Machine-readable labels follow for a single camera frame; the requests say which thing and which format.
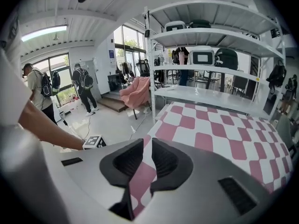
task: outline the pink checkered fabric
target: pink checkered fabric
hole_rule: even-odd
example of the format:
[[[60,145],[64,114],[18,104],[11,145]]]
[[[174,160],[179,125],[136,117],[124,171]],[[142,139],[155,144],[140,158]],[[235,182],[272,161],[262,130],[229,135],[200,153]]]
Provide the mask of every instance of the pink checkered fabric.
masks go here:
[[[269,192],[285,185],[293,169],[285,144],[268,120],[173,102],[144,138],[143,161],[130,182],[135,215],[150,202],[149,187],[157,178],[151,159],[154,137],[222,155]]]

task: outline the ceiling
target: ceiling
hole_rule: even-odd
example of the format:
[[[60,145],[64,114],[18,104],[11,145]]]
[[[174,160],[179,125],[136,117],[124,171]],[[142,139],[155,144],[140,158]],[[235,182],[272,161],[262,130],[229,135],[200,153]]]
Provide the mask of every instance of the ceiling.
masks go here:
[[[21,34],[25,35],[42,28],[68,25],[64,32],[42,35],[22,43],[22,56],[32,57],[52,50],[73,46],[98,46],[120,25],[131,18],[144,27],[140,15],[144,7],[153,9],[180,0],[23,0],[19,5]],[[252,0],[234,0],[246,3]],[[159,30],[157,24],[151,28]]]

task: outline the metal shelving unit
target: metal shelving unit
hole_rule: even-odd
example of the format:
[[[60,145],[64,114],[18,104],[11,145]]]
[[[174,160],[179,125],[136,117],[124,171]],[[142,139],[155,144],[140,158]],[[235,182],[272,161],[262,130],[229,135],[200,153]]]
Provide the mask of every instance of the metal shelving unit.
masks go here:
[[[281,36],[281,43],[283,46],[281,53],[277,48],[272,47],[264,41],[264,35],[260,35],[265,32],[270,32],[273,28],[281,30],[277,20],[275,22],[248,7],[216,0],[189,0],[177,2],[151,11],[148,11],[147,8],[145,8],[144,14],[146,15],[147,27],[149,27],[149,18],[147,14],[153,19],[156,19],[162,27],[170,21],[180,20],[188,24],[190,21],[196,19],[207,20],[212,25],[212,28],[186,28],[150,35],[148,38],[153,122],[155,122],[156,116],[156,95],[190,100],[208,105],[216,105],[265,119],[271,118],[276,109],[278,100],[270,115],[263,111],[266,99],[265,95],[260,95],[260,93],[267,93],[268,96],[270,89],[268,87],[269,83],[265,79],[260,78],[261,67],[267,65],[267,62],[272,57],[279,57],[285,64],[284,41],[283,36]],[[259,39],[247,36],[243,34],[243,32],[255,35]],[[242,52],[260,60],[258,76],[256,77],[227,68],[204,65],[166,65],[155,67],[152,55],[154,43],[159,43],[165,48],[208,45]],[[254,80],[259,86],[256,85],[252,100],[223,92],[195,87],[174,86],[172,88],[161,88],[156,90],[154,86],[154,70],[207,70],[217,73],[227,73]]]

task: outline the white shirt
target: white shirt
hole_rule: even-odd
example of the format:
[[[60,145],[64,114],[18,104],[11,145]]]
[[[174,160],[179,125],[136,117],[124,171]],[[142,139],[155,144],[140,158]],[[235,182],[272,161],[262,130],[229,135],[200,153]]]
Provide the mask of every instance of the white shirt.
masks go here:
[[[39,110],[44,110],[45,108],[48,108],[52,104],[51,97],[44,97],[41,94],[42,78],[43,75],[41,74],[39,69],[33,69],[27,76],[28,88],[31,91],[34,91],[32,103]]]
[[[21,36],[17,10],[0,31],[0,125],[16,125],[29,101],[29,90],[21,79]]]

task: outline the pink chair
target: pink chair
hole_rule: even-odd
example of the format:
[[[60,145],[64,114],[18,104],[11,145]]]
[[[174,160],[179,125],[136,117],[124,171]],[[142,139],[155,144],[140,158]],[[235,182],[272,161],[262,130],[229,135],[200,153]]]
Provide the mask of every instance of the pink chair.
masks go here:
[[[135,108],[144,103],[147,103],[150,107],[149,85],[149,77],[136,77],[136,79],[130,86],[128,86],[124,90],[120,90],[121,100],[125,103],[127,107],[133,109],[135,119],[137,119],[135,114]]]

